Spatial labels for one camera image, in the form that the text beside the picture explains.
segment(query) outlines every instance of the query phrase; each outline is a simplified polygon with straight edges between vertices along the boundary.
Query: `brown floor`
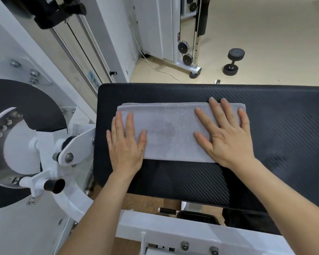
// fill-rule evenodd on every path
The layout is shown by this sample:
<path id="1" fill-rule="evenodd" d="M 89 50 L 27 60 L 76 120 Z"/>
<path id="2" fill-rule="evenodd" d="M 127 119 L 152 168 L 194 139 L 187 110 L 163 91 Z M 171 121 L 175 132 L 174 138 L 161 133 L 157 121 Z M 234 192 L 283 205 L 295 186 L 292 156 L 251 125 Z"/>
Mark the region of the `brown floor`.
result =
<path id="1" fill-rule="evenodd" d="M 90 197 L 95 199 L 100 192 L 101 187 L 96 186 Z M 122 209 L 133 209 L 137 212 L 144 212 L 150 214 L 158 214 L 157 209 L 159 207 L 171 208 L 180 210 L 181 201 L 167 200 L 155 197 L 141 196 L 127 193 L 123 202 Z M 222 217 L 222 208 L 203 205 L 203 213 L 214 215 L 221 225 L 224 225 L 224 219 Z M 140 242 L 132 241 L 122 238 L 115 238 L 112 255 L 139 255 Z"/>

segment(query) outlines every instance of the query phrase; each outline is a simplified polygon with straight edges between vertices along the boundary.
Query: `dumbbell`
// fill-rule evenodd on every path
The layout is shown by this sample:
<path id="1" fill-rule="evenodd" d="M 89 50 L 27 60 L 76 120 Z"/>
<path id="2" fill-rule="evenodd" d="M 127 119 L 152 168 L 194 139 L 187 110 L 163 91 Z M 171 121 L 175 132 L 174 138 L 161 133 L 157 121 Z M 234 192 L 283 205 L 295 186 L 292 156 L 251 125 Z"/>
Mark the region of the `dumbbell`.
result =
<path id="1" fill-rule="evenodd" d="M 241 61 L 243 57 L 245 56 L 245 51 L 243 51 L 240 48 L 233 48 L 229 50 L 228 52 L 228 58 L 232 61 L 231 64 L 226 64 L 223 67 L 223 73 L 227 76 L 234 76 L 237 71 L 239 70 L 238 66 L 236 66 L 234 63 L 236 61 Z"/>

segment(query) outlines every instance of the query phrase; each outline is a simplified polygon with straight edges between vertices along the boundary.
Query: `finger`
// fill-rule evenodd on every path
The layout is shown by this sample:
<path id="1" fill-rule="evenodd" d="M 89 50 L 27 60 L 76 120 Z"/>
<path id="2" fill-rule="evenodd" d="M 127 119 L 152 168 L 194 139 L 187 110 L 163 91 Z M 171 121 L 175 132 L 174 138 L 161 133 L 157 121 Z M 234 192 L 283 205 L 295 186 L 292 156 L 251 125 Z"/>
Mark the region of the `finger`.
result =
<path id="1" fill-rule="evenodd" d="M 106 131 L 106 140 L 107 140 L 107 145 L 109 147 L 109 151 L 111 152 L 111 150 L 112 150 L 112 137 L 111 137 L 111 132 L 109 130 Z"/>
<path id="2" fill-rule="evenodd" d="M 224 129 L 229 128 L 230 124 L 227 120 L 227 117 L 225 116 L 225 113 L 223 112 L 220 104 L 215 100 L 215 98 L 209 98 L 209 105 L 220 127 Z"/>
<path id="3" fill-rule="evenodd" d="M 240 128 L 239 122 L 237 118 L 235 117 L 233 108 L 230 105 L 230 103 L 227 101 L 227 99 L 225 98 L 221 99 L 221 106 L 223 107 L 223 110 L 225 111 L 225 116 L 228 122 L 230 123 L 230 125 L 233 126 L 234 128 Z"/>
<path id="4" fill-rule="evenodd" d="M 128 113 L 125 132 L 128 139 L 135 139 L 134 115 L 132 112 Z"/>
<path id="5" fill-rule="evenodd" d="M 116 112 L 116 133 L 117 140 L 125 138 L 122 113 L 120 111 Z"/>
<path id="6" fill-rule="evenodd" d="M 116 143 L 116 141 L 117 141 L 116 117 L 112 118 L 112 123 L 111 123 L 111 136 L 112 136 L 112 143 Z"/>
<path id="7" fill-rule="evenodd" d="M 249 125 L 249 118 L 245 111 L 242 110 L 242 108 L 239 108 L 238 114 L 241 119 L 241 128 L 245 131 L 250 133 L 250 125 Z"/>
<path id="8" fill-rule="evenodd" d="M 199 132 L 194 132 L 194 137 L 197 143 L 204 149 L 204 151 L 208 155 L 213 153 L 213 144 L 210 141 L 208 141 L 207 138 L 203 136 L 203 134 Z"/>
<path id="9" fill-rule="evenodd" d="M 213 120 L 206 115 L 201 108 L 195 108 L 195 113 L 208 132 L 212 134 L 213 132 L 217 132 L 219 130 Z"/>
<path id="10" fill-rule="evenodd" d="M 142 153 L 145 151 L 145 146 L 147 145 L 147 131 L 142 131 L 138 139 L 138 149 Z"/>

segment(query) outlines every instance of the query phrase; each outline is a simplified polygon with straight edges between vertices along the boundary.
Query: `forearm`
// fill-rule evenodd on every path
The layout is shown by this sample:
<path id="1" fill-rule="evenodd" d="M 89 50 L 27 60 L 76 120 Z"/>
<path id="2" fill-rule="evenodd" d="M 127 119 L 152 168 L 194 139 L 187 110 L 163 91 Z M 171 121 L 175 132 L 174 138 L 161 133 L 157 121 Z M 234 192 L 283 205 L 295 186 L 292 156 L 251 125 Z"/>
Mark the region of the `forearm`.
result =
<path id="1" fill-rule="evenodd" d="M 131 179 L 112 173 L 58 255 L 110 254 L 120 211 Z"/>
<path id="2" fill-rule="evenodd" d="M 243 161 L 234 173 L 262 202 L 297 255 L 319 254 L 319 207 L 256 159 Z"/>

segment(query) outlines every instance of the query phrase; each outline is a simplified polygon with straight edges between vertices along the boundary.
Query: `gray towel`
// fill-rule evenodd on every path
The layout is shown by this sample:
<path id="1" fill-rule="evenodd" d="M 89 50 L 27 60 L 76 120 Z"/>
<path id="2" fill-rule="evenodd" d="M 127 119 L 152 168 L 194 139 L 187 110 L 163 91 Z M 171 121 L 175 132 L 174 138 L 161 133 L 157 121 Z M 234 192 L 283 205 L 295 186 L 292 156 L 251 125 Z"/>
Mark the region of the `gray towel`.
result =
<path id="1" fill-rule="evenodd" d="M 240 124 L 237 110 L 244 104 L 231 104 Z M 213 159 L 197 144 L 193 133 L 200 132 L 209 138 L 208 131 L 197 118 L 194 109 L 201 108 L 213 121 L 212 110 L 208 103 L 125 103 L 117 108 L 122 113 L 123 124 L 129 112 L 134 114 L 136 141 L 142 130 L 147 131 L 146 159 L 208 162 Z"/>

